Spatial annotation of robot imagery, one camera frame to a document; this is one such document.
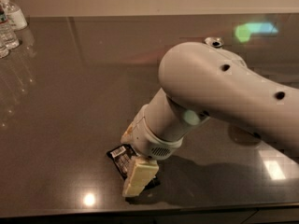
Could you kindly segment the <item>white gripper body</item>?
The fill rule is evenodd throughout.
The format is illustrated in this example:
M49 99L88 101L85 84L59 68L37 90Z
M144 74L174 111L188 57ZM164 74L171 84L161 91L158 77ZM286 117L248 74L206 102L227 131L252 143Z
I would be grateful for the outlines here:
M162 161L168 159L182 145L183 139L164 141L156 136L148 126L143 105L121 137L122 144L130 145L139 156Z

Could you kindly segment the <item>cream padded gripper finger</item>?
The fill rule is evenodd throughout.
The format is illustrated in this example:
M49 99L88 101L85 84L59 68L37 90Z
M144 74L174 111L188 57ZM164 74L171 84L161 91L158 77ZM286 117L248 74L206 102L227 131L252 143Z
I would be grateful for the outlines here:
M149 160L142 156L132 157L128 167L127 178L124 182L122 196L138 196L156 176L158 171L159 165L156 160Z

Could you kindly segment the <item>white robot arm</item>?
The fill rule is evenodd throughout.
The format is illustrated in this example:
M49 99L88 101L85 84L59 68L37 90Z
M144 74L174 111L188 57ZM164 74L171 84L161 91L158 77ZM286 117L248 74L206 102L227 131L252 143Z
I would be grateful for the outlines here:
M182 43L163 56L158 78L161 88L121 138L137 153L129 162L124 197L138 196L157 174L157 162L210 118L298 157L299 90L258 75L240 56L205 43Z

